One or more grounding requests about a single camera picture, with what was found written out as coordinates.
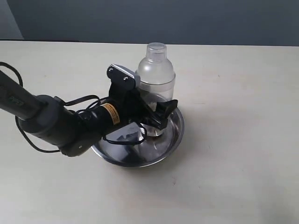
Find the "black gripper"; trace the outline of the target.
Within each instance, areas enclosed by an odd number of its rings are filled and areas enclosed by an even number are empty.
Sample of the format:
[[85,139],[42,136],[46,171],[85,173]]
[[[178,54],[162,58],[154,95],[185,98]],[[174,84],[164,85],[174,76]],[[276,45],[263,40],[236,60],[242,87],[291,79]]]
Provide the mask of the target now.
[[155,112],[141,97],[135,83],[128,81],[118,83],[118,114],[120,116],[118,127],[135,122],[164,129],[167,126],[168,117],[177,106],[178,100],[176,99],[157,102],[157,112]]

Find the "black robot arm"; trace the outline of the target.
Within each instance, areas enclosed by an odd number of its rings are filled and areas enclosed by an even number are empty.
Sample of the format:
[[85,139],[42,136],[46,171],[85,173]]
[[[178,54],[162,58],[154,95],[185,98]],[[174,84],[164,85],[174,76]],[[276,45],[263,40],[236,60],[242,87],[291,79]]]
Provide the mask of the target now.
[[15,116],[18,128],[57,147],[63,155],[79,156],[92,145],[130,123],[162,130],[178,101],[159,102],[155,110],[141,98],[140,78],[112,64],[109,95],[94,107],[79,111],[58,97],[32,95],[4,73],[0,75],[0,107]]

